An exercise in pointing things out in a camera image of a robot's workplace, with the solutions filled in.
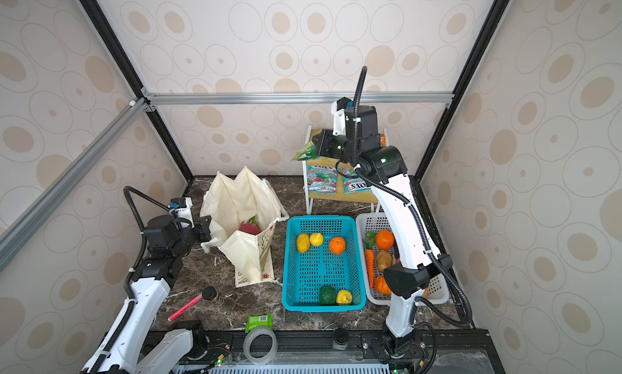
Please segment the cream canvas grocery bag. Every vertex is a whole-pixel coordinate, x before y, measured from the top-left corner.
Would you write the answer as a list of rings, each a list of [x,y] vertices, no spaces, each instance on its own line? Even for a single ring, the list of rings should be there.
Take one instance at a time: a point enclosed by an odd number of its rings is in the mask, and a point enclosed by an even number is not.
[[[217,173],[203,196],[201,217],[210,216],[212,239],[205,253],[218,249],[233,264],[238,288],[271,282],[275,272],[271,244],[275,226],[289,219],[270,182],[243,168],[234,178]],[[258,216],[262,232],[253,236],[238,230],[242,221]]]

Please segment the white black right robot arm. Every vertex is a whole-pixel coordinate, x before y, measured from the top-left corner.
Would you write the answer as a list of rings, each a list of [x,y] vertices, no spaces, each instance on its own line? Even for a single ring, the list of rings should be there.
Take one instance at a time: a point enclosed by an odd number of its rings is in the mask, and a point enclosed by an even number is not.
[[[468,328],[472,307],[466,293],[451,275],[453,261],[442,254],[432,240],[414,199],[408,170],[399,150],[382,146],[377,110],[362,105],[367,68],[363,67],[352,99],[343,97],[331,108],[334,126],[312,138],[317,155],[346,163],[371,188],[389,220],[398,245],[398,264],[384,271],[391,291],[390,312],[382,341],[390,356],[400,356],[416,333],[416,306],[421,303],[445,322]],[[462,321],[445,315],[424,298],[429,281],[442,275],[448,288],[463,305]]]

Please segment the pink dragon fruit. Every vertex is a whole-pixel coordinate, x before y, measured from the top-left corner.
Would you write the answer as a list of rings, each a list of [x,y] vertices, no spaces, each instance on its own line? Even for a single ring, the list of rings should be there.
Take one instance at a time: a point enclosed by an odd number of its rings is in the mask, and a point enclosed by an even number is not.
[[[258,234],[260,234],[262,232],[262,229],[259,227],[258,224],[258,216],[253,215],[248,220],[242,221],[238,230],[253,236],[257,236]]]

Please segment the green yellow snack bag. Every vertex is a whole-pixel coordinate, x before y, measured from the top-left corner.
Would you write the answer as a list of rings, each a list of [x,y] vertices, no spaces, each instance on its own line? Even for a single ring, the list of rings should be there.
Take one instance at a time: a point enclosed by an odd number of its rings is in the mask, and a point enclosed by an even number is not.
[[[304,147],[293,156],[293,160],[295,161],[316,160],[317,158],[318,154],[313,142],[304,145]]]

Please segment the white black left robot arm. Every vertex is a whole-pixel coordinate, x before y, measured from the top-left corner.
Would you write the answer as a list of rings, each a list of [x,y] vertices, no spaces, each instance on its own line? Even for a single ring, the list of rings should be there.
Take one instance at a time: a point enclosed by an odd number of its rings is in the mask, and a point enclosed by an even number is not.
[[[141,246],[124,280],[127,298],[84,373],[169,373],[183,359],[202,359],[208,338],[198,322],[176,325],[145,356],[141,354],[160,306],[168,297],[191,249],[209,242],[208,216],[194,220],[190,198],[165,205],[134,187],[123,189],[138,225]]]

